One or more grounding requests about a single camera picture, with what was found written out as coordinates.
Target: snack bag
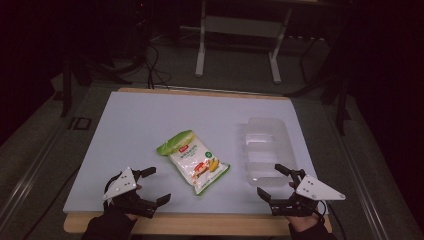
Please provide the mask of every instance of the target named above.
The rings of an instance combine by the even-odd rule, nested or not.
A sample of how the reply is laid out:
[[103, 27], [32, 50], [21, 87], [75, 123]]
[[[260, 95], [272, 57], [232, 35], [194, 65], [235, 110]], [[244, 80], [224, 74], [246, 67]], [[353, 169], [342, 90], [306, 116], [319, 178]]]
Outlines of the snack bag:
[[170, 158], [185, 180], [194, 186], [196, 195], [230, 168], [229, 164], [220, 162], [192, 130], [175, 135], [156, 151]]

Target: clear plastic container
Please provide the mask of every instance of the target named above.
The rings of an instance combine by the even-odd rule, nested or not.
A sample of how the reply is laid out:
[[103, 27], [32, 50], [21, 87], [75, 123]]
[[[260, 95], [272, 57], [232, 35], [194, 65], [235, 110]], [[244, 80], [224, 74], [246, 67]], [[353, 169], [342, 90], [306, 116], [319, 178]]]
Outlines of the clear plastic container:
[[257, 187], [288, 184], [291, 178], [275, 170], [276, 163], [296, 169], [284, 122], [277, 118], [251, 118], [245, 129], [245, 139], [249, 183]]

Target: red logo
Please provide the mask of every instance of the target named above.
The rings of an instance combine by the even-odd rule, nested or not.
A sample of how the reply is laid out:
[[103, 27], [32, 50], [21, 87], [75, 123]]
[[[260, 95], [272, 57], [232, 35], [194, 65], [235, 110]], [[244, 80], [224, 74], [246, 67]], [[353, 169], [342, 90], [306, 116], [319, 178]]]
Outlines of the red logo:
[[188, 145], [185, 145], [184, 147], [181, 147], [180, 149], [178, 149], [179, 152], [184, 152], [185, 150], [187, 150]]

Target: plastic bag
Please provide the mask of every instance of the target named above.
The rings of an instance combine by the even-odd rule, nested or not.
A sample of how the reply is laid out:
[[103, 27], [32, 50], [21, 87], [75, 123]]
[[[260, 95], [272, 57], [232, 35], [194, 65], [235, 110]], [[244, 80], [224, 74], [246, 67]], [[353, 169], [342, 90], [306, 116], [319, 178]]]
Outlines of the plastic bag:
[[169, 157], [185, 180], [194, 186], [196, 195], [201, 194], [230, 168], [230, 165], [222, 163], [192, 130], [175, 135], [156, 151]]

